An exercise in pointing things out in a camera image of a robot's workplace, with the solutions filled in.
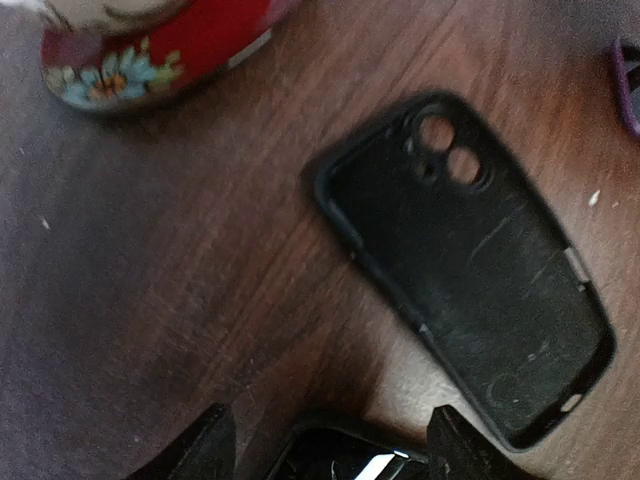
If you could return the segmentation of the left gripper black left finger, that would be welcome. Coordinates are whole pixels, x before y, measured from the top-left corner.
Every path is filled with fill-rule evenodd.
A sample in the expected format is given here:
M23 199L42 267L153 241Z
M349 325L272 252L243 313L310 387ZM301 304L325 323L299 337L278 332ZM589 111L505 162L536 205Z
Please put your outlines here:
M214 403L126 480L232 479L235 462L236 424L231 406Z

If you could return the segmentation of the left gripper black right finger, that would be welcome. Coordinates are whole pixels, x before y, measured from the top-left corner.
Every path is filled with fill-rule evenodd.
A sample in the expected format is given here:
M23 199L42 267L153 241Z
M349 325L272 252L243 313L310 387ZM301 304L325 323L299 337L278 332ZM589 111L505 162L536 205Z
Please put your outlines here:
M537 479L513 463L451 405L433 410L426 436L430 479Z

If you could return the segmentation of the black phone edge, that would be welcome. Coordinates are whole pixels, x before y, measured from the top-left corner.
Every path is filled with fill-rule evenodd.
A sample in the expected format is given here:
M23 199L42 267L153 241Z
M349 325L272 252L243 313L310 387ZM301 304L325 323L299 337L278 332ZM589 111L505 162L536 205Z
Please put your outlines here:
M429 479L425 449L362 420L300 421L266 479Z

